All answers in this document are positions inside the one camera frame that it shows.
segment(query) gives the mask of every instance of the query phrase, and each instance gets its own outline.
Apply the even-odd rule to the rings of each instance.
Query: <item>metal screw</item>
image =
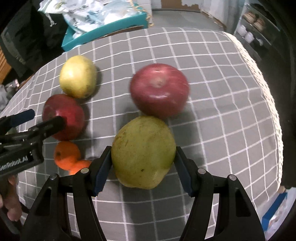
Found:
[[[199,174],[205,174],[205,169],[203,169],[203,168],[199,168],[199,169],[197,170],[197,172],[198,172]]]
[[[229,175],[229,179],[235,181],[237,179],[237,177],[235,175]]]
[[[87,167],[81,169],[81,173],[85,174],[88,173],[89,169]]]
[[[50,175],[50,177],[49,177],[51,180],[54,180],[54,179],[56,179],[57,178],[57,174],[55,173],[55,174],[52,174],[52,175]]]

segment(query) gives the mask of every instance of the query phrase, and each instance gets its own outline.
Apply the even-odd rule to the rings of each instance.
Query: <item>human hand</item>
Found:
[[[3,200],[0,194],[0,208],[3,206],[7,208],[7,216],[11,221],[19,221],[20,217],[22,216],[22,207],[17,195],[16,177],[10,176],[8,178],[8,182],[10,185],[8,187],[8,194],[6,198]]]

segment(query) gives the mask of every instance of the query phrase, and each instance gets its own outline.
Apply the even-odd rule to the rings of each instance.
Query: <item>white braided tablecloth edge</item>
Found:
[[[251,72],[253,73],[255,79],[257,80],[259,86],[262,89],[263,95],[267,101],[269,110],[271,112],[271,115],[272,115],[271,117],[274,122],[277,144],[278,144],[279,170],[278,170],[278,187],[277,187],[277,189],[279,189],[280,184],[281,184],[282,174],[283,174],[283,159],[284,159],[283,158],[283,147],[284,147],[284,145],[283,145],[283,141],[282,141],[282,131],[281,131],[281,125],[279,122],[279,114],[276,110],[274,98],[272,97],[272,95],[270,93],[269,86],[266,83],[266,81],[262,75],[262,72],[259,70],[255,60],[251,58],[251,56],[249,55],[247,50],[244,48],[242,43],[232,34],[229,34],[226,32],[225,32],[225,34],[235,44],[236,48],[238,49],[238,51],[242,55],[243,59],[246,61],[247,65],[249,66]]]

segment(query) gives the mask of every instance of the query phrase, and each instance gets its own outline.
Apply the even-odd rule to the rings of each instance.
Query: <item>table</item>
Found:
[[[45,101],[62,93],[59,73],[77,54],[98,67],[98,91],[81,102],[86,131],[73,142],[83,158],[99,157],[118,130],[141,113],[128,90],[133,74],[148,64],[164,63],[181,70],[190,84],[183,112],[166,121],[176,144],[188,158],[212,175],[235,174],[255,208],[277,191],[281,182],[281,128],[268,85],[255,62],[230,34],[193,28],[151,28],[99,39],[64,53],[43,66],[10,101],[3,115],[34,109],[41,121]],[[50,174],[67,175],[53,161],[58,142],[44,141],[45,162],[19,174],[20,200],[30,207]],[[108,240],[178,240],[193,199],[181,188],[174,166],[152,190],[122,186],[114,172],[94,206]],[[77,229],[73,197],[68,195],[71,229]],[[212,236],[218,209],[214,196],[207,236]]]

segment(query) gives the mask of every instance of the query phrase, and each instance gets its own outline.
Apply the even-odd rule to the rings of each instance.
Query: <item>teal box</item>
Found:
[[[82,34],[76,39],[73,39],[73,34],[75,33],[75,31],[72,28],[68,27],[67,32],[63,39],[62,48],[67,52],[77,45],[86,44],[88,42],[101,38],[110,33],[113,33],[122,29],[130,28],[130,27],[143,26],[143,28],[148,28],[148,22],[146,18],[147,18],[146,12],[139,12],[139,14],[135,16],[120,19],[115,22],[103,25],[99,28],[96,28],[85,34]]]

